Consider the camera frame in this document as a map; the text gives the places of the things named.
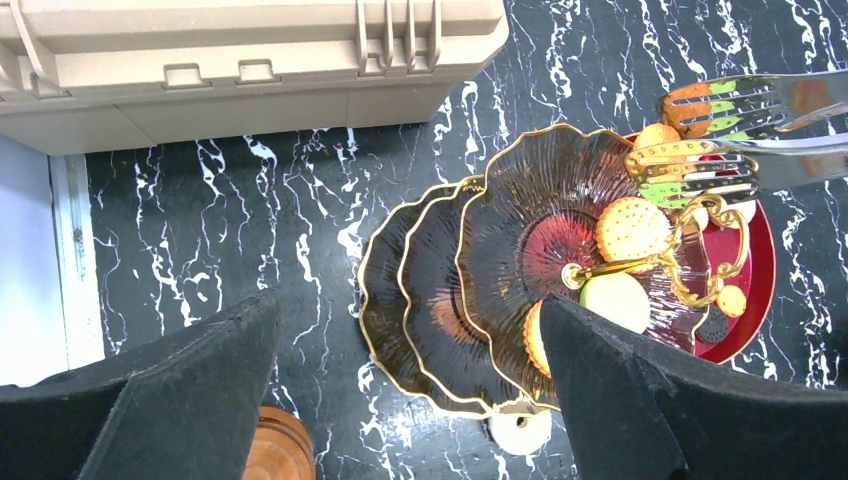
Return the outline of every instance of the beige plastic box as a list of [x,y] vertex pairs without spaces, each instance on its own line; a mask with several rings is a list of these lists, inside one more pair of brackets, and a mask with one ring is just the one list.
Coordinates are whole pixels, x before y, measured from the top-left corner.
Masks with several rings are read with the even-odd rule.
[[50,155],[424,122],[502,0],[0,2],[0,134]]

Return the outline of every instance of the gold-rimmed plate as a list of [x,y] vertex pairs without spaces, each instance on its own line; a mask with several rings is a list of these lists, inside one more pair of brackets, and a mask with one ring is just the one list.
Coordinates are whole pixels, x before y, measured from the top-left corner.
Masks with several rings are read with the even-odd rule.
[[479,402],[454,400],[421,371],[418,358],[403,333],[407,301],[398,285],[397,274],[406,234],[430,201],[452,194],[456,187],[457,184],[433,186],[417,201],[398,205],[371,235],[358,272],[359,288],[364,297],[359,326],[374,363],[399,390],[424,397],[434,408],[447,414],[485,418],[488,412]]
[[403,330],[421,370],[452,398],[501,413],[521,392],[494,369],[485,334],[465,318],[455,262],[462,208],[483,185],[482,175],[468,177],[427,205],[406,235],[398,283],[407,299]]
[[[540,405],[558,408],[558,401],[525,348],[527,315],[549,293],[578,298],[562,282],[566,264],[603,263],[598,218],[613,200],[638,195],[624,168],[631,149],[608,130],[584,135],[560,124],[525,133],[492,158],[485,191],[463,210],[456,265],[465,313],[486,333],[495,368]],[[676,257],[686,285],[703,292],[709,263],[697,228],[687,230]],[[661,269],[634,277],[650,297],[645,335],[694,352],[704,309],[683,305]]]

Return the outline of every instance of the silver fork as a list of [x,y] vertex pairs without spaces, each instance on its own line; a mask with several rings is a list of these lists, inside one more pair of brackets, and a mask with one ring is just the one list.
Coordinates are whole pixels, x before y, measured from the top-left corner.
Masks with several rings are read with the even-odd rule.
[[848,112],[848,70],[694,83],[660,97],[657,111],[684,139],[774,137]]
[[[701,160],[711,155],[720,158]],[[682,140],[634,150],[625,165],[639,193],[659,207],[684,208],[702,193],[733,204],[848,176],[848,133],[800,140]]]

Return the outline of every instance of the black marble floor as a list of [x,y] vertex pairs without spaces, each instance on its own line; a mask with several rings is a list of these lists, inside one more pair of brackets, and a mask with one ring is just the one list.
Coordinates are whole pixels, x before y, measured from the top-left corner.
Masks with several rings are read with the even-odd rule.
[[[848,67],[842,0],[516,0],[511,35],[428,124],[202,140],[87,156],[107,355],[267,285],[288,299],[269,400],[313,436],[324,478],[577,478],[562,422],[510,457],[479,422],[398,392],[369,360],[354,272],[387,211],[481,173],[523,131],[555,122],[639,130],[654,99],[699,78]],[[845,130],[845,121],[832,129]],[[843,386],[848,183],[767,196],[778,286],[732,367]]]

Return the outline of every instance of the white wall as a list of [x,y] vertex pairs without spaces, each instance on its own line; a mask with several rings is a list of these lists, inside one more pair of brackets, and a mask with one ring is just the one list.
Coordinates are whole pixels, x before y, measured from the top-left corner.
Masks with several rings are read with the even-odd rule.
[[0,137],[0,385],[68,369],[48,158]]

